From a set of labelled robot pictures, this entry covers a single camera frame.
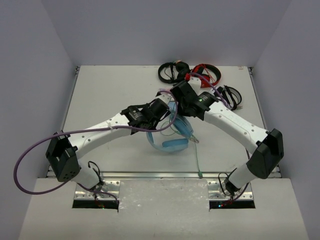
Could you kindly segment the light blue headphones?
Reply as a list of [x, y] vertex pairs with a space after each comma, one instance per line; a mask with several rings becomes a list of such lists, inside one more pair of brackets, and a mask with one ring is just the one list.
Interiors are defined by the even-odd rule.
[[181, 152], [189, 147], [190, 141], [196, 142], [197, 139], [194, 136], [192, 125], [184, 116], [177, 115], [175, 120], [173, 120], [176, 110], [176, 105], [173, 100], [169, 102], [168, 106], [171, 112], [168, 121], [165, 122], [164, 125], [169, 125], [173, 122], [173, 124], [169, 126], [169, 130], [171, 130], [172, 133], [165, 134], [161, 131], [160, 134], [164, 137], [179, 136], [179, 138], [165, 140], [161, 144], [155, 144], [151, 132], [146, 133], [146, 138], [150, 145], [158, 151], [165, 153]]

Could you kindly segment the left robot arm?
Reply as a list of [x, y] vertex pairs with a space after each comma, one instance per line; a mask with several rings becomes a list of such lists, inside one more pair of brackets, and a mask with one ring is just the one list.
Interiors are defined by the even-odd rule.
[[99, 191], [104, 183], [98, 170], [94, 170], [83, 157], [94, 149], [142, 130], [155, 130], [169, 111], [171, 98], [167, 93], [150, 103], [131, 105], [115, 116], [85, 129], [84, 132], [54, 134], [46, 151], [46, 158], [60, 183], [76, 182], [86, 189]]

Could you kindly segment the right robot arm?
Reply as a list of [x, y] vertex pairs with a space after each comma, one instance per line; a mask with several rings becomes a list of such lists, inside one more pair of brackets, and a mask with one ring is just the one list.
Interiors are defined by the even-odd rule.
[[250, 153], [250, 159], [226, 178], [226, 191], [234, 196], [254, 179], [267, 179], [284, 157], [283, 135], [277, 130], [260, 128], [228, 109], [214, 94], [186, 81], [175, 84], [171, 93], [178, 102], [178, 113], [212, 124], [233, 137]]

